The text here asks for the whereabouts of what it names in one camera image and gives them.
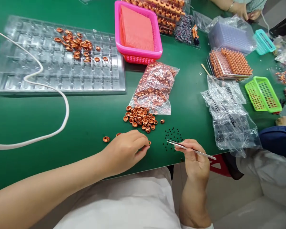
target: white wire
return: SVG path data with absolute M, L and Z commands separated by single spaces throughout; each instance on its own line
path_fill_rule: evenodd
M 41 140 L 53 137 L 54 135 L 60 133 L 65 128 L 65 126 L 67 124 L 70 110 L 69 110 L 69 103 L 68 103 L 67 97 L 60 90 L 57 90 L 57 89 L 55 89 L 55 88 L 53 88 L 53 87 L 51 87 L 49 85 L 45 85 L 45 84 L 41 84 L 41 83 L 35 83 L 35 82 L 32 82 L 32 81 L 28 80 L 31 76 L 38 75 L 39 73 L 41 73 L 44 70 L 44 67 L 42 66 L 42 64 L 31 53 L 29 53 L 27 50 L 25 50 L 22 46 L 18 45 L 16 42 L 12 41 L 11 39 L 9 39 L 7 36 L 3 35 L 2 33 L 0 33 L 0 35 L 3 36 L 4 38 L 8 39 L 10 42 L 14 43 L 15 45 L 17 45 L 19 48 L 21 48 L 23 51 L 25 51 L 27 54 L 29 54 L 39 64 L 40 70 L 35 72 L 35 73 L 32 73 L 30 75 L 25 76 L 23 80 L 25 82 L 28 82 L 28 83 L 31 83 L 31 84 L 48 87 L 48 88 L 53 89 L 54 91 L 57 91 L 64 98 L 64 101 L 65 101 L 65 104 L 66 104 L 66 116 L 65 116 L 65 119 L 63 121 L 63 124 L 61 125 L 61 127 L 58 130 L 56 130 L 55 132 L 53 132 L 51 134 L 48 134 L 48 135 L 45 135 L 45 136 L 41 136 L 41 137 L 38 137 L 38 138 L 34 138 L 34 139 L 31 139 L 31 140 L 28 140 L 28 141 L 25 141 L 25 142 L 20 142 L 20 143 L 10 144 L 10 145 L 0 144 L 0 150 L 7 150 L 7 149 L 15 149 L 15 148 L 20 148 L 20 147 L 23 147 L 23 146 L 26 146 L 26 145 L 30 145 L 32 143 L 35 143 L 35 142 L 38 142 L 38 141 L 41 141 Z

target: metal tweezers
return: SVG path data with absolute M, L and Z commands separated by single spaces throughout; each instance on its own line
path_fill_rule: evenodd
M 175 145 L 175 146 L 178 146 L 178 147 L 180 147 L 180 148 L 188 149 L 188 148 L 186 148 L 184 145 L 182 145 L 182 144 L 180 144 L 180 143 L 177 143 L 177 142 L 174 142 L 174 141 L 172 141 L 172 140 L 169 140 L 169 139 L 168 139 L 168 140 L 167 140 L 167 142 L 168 142 L 168 143 L 171 143 L 171 144 L 173 144 L 173 145 Z M 215 157 L 213 157 L 213 156 L 210 156 L 210 155 L 204 154 L 204 153 L 199 152 L 199 151 L 194 150 L 194 149 L 191 149 L 191 150 L 193 150 L 195 153 L 197 153 L 197 154 L 199 154 L 199 155 L 202 155 L 202 156 L 205 156 L 205 157 L 211 158 L 211 159 L 213 159 L 213 160 L 216 160 L 216 158 L 215 158 Z

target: green plastic basket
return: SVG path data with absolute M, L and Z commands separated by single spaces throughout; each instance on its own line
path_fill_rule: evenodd
M 253 77 L 253 80 L 245 85 L 245 89 L 256 111 L 282 111 L 280 101 L 266 77 Z

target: teal plastic basket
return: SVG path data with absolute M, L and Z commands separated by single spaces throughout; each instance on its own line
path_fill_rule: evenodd
M 255 31 L 254 39 L 257 43 L 256 51 L 260 56 L 276 50 L 275 45 L 262 29 Z

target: pink plastic basket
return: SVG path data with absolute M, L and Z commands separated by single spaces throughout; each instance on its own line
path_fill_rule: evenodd
M 120 10 L 121 5 L 136 11 L 148 17 L 152 23 L 153 28 L 153 47 L 154 51 L 148 51 L 143 49 L 136 49 L 123 46 L 120 39 Z M 163 53 L 162 42 L 160 38 L 160 32 L 158 27 L 157 15 L 147 9 L 129 4 L 123 1 L 116 1 L 115 4 L 115 43 L 118 51 L 124 56 L 128 63 L 144 64 L 147 65 L 149 62 L 160 59 Z

